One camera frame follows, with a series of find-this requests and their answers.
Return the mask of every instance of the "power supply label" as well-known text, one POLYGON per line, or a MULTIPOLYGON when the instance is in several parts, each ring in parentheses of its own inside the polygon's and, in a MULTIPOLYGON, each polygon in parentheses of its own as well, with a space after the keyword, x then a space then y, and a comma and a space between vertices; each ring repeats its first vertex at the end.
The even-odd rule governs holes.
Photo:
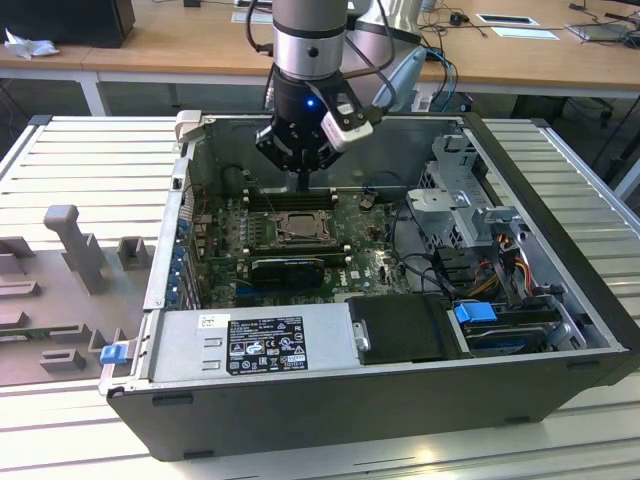
POLYGON ((232 320, 227 328, 231 375, 307 370, 302 317, 232 320))

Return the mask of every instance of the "desk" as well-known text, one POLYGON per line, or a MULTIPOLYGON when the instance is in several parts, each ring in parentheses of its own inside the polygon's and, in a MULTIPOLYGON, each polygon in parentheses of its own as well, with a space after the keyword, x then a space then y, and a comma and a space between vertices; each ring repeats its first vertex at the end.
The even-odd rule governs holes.
MULTIPOLYGON (((62 46, 61 55, 27 61, 0 54, 0 76, 74 80, 80 83, 93 115, 109 113, 101 82, 154 82, 264 85, 270 59, 251 50, 244 25, 231 23, 232 6, 206 4, 184 8, 182 2, 133 0, 136 24, 121 49, 62 46)), ((589 23, 589 16, 568 9, 568 0, 449 0, 481 24, 475 13, 526 15, 542 27, 589 23)), ((590 0, 589 8, 630 14, 633 7, 590 0)), ((442 22, 448 21, 442 10, 442 22)), ((431 15, 437 21, 437 13, 431 15)), ((271 38, 271 26, 255 25, 258 41, 271 38)), ((459 72, 458 90, 553 96, 633 98, 640 93, 640 52, 621 45, 581 44, 568 31, 555 40, 500 38, 473 28, 448 29, 447 57, 459 72)), ((427 34, 437 44, 434 34, 427 34)), ((427 64, 419 91, 427 98, 442 81, 439 64, 427 64)))
MULTIPOLYGON (((478 26, 490 24, 477 18, 477 13, 532 17, 540 24, 535 28, 592 23, 588 15, 570 10, 569 3, 566 0, 446 2, 452 8, 462 8, 478 26)), ((634 12, 628 5, 595 0, 589 1, 588 7, 602 22, 610 21, 604 17, 606 12, 621 15, 634 12)), ((448 10, 439 9, 423 15, 420 23, 448 24, 449 15, 448 10)), ((483 38, 475 28, 452 27, 442 38, 447 58, 458 68, 459 91, 620 98, 635 98, 640 93, 640 52, 631 48, 581 43, 581 39, 568 30, 553 30, 559 40, 501 38, 489 28, 483 28, 483 32, 488 38, 483 38)), ((425 36, 432 45, 438 46, 434 33, 425 36)), ((441 74, 442 68, 439 65, 425 67, 421 80, 432 80, 433 70, 441 74)))

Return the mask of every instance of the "black computer case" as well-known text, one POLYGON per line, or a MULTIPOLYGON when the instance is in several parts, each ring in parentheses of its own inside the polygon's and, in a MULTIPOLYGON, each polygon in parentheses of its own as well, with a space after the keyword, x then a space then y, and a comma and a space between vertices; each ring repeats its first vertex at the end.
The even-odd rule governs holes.
POLYGON ((56 44, 119 48, 133 28, 131 0, 2 0, 0 26, 56 44))

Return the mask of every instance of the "motherboard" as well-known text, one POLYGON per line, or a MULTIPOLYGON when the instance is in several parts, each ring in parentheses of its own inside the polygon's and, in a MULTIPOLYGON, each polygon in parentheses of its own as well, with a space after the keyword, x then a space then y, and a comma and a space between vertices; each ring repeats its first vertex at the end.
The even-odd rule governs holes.
POLYGON ((374 193, 245 191, 211 204, 195 223, 203 308, 410 293, 390 251, 394 204, 374 193))

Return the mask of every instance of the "floor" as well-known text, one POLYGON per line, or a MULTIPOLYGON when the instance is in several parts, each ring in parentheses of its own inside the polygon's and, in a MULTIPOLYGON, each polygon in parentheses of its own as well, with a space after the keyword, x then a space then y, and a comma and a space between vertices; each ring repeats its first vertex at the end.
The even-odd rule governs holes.
MULTIPOLYGON (((88 115, 88 108, 78 84, 62 81, 5 80, 2 83, 19 108, 0 94, 0 152, 4 155, 26 124, 26 116, 35 114, 88 115)), ((169 90, 164 84, 108 83, 107 100, 113 115, 175 115, 169 90)), ((196 108, 208 112, 257 112, 261 105, 262 88, 251 86, 179 85, 181 109, 196 108)), ((474 110, 483 117, 508 118, 515 102, 513 95, 475 94, 474 110)), ((588 163, 591 163, 603 143, 627 113, 631 100, 613 101, 613 115, 606 128, 600 125, 602 107, 590 99, 567 102, 562 116, 553 128, 588 163)), ((597 168, 606 171, 610 158, 619 154, 637 132, 640 108, 620 129, 602 155, 597 168)), ((640 195, 629 200, 640 208, 640 195)))

